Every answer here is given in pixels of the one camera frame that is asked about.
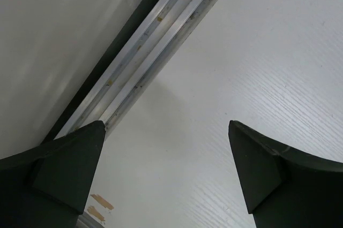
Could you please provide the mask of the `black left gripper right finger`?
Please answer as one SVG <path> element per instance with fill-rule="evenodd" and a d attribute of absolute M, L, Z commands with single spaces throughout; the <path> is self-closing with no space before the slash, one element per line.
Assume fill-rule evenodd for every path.
<path fill-rule="evenodd" d="M 342 227 L 342 163 L 232 120 L 228 137 L 256 227 Z"/>

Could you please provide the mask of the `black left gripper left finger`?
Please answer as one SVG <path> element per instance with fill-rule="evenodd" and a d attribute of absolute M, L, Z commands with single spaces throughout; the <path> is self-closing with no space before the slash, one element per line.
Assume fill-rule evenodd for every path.
<path fill-rule="evenodd" d="M 98 120 L 1 159 L 1 227 L 75 227 L 105 135 Z"/>

